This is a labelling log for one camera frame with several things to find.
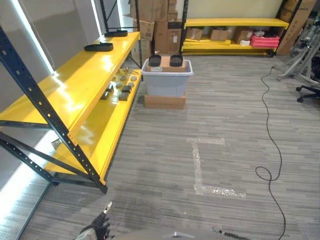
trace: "yellow bottom shelf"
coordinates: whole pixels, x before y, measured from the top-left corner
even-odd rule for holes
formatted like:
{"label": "yellow bottom shelf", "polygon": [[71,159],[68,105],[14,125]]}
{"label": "yellow bottom shelf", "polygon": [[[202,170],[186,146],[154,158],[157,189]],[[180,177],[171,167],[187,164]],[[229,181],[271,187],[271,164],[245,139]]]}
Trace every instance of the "yellow bottom shelf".
{"label": "yellow bottom shelf", "polygon": [[[121,93],[122,87],[116,88],[116,83],[112,81],[113,92],[106,100],[98,101],[75,136],[76,141],[99,174],[100,181],[103,184],[106,183],[104,180],[106,172],[137,93],[141,70],[129,70],[126,74],[126,80],[123,81],[120,80],[121,75],[124,75],[123,71],[117,74],[116,81],[121,82],[122,86],[131,82],[134,83],[127,101],[118,101],[118,95]],[[137,79],[131,81],[132,76],[136,76]],[[53,157],[86,173],[64,144],[60,144]],[[56,173],[73,174],[51,162],[45,166],[45,169]]]}

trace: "metal shelving rack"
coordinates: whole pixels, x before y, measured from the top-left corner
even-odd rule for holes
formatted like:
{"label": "metal shelving rack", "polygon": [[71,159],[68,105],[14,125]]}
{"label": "metal shelving rack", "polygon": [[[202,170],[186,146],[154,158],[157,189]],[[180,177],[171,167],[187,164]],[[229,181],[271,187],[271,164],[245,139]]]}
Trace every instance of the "metal shelving rack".
{"label": "metal shelving rack", "polygon": [[[290,21],[299,9],[301,0],[297,4]],[[215,41],[189,41],[186,42],[187,27],[214,27],[214,26],[261,26],[261,27],[281,27],[284,31],[280,40],[283,38],[289,23],[277,18],[189,18],[189,0],[184,0],[182,12],[182,28],[179,52],[183,55],[267,55],[272,57],[277,51],[276,48],[260,48],[252,46],[241,46],[234,42],[226,41],[226,44]]]}
{"label": "metal shelving rack", "polygon": [[[137,26],[124,28],[137,28],[138,32],[106,38],[114,45],[110,52],[81,51],[39,84],[0,28],[0,60],[24,92],[1,112],[0,126],[53,130],[62,142],[54,155],[49,155],[0,131],[0,145],[53,186],[71,183],[98,187],[107,193],[106,174],[141,79],[140,69],[120,69],[137,41],[140,65],[136,64],[142,66],[139,1],[135,2]],[[109,17],[103,0],[100,3],[108,31],[112,29],[108,27]],[[127,76],[123,86],[134,83],[127,101],[118,100],[121,89],[112,83],[123,75]],[[100,100],[109,83],[114,85],[114,92],[106,100]],[[42,168],[22,150],[47,160],[48,164]]]}

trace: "floor tape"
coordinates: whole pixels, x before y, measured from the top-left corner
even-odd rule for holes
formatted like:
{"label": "floor tape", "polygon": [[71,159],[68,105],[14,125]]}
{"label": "floor tape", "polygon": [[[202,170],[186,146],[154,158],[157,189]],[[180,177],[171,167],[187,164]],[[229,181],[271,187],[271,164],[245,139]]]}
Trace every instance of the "floor tape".
{"label": "floor tape", "polygon": [[217,145],[226,145],[224,138],[188,138],[186,140],[188,143],[192,143],[192,155],[193,155],[193,164],[194,164],[194,190],[197,195],[216,195],[220,197],[236,197],[236,198],[245,198],[246,194],[237,192],[234,189],[213,186],[213,185],[204,185],[202,180],[202,171],[201,171],[201,160],[198,144],[217,144]]}

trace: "gray plastic bin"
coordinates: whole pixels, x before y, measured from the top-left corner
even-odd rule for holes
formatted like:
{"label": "gray plastic bin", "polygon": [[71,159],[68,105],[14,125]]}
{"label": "gray plastic bin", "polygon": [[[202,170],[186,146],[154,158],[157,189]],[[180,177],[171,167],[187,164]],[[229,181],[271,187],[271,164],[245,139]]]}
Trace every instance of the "gray plastic bin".
{"label": "gray plastic bin", "polygon": [[146,71],[149,59],[142,67],[143,80],[146,83],[146,94],[149,96],[181,97],[187,89],[187,81],[194,74],[191,62],[185,61],[186,72]]}

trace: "gray wall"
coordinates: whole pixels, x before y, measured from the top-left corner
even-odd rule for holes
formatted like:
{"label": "gray wall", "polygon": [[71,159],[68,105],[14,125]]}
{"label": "gray wall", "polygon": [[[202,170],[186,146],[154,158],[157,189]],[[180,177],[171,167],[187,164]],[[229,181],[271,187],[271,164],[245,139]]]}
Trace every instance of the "gray wall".
{"label": "gray wall", "polygon": [[[99,37],[90,0],[19,0],[28,21],[33,28],[53,69],[63,65],[87,44]],[[112,0],[105,0],[106,12],[111,8]],[[100,10],[100,1],[95,0],[100,26],[104,33],[104,24]],[[112,14],[109,25],[119,26],[118,8]],[[32,39],[25,30],[11,1],[0,0],[0,24],[8,35],[14,48],[29,69],[33,78],[40,82],[49,75]],[[23,93],[0,64],[0,111],[3,111]],[[4,127],[1,131],[26,144],[34,146],[44,131]],[[20,162],[0,148],[0,188],[15,171]]]}

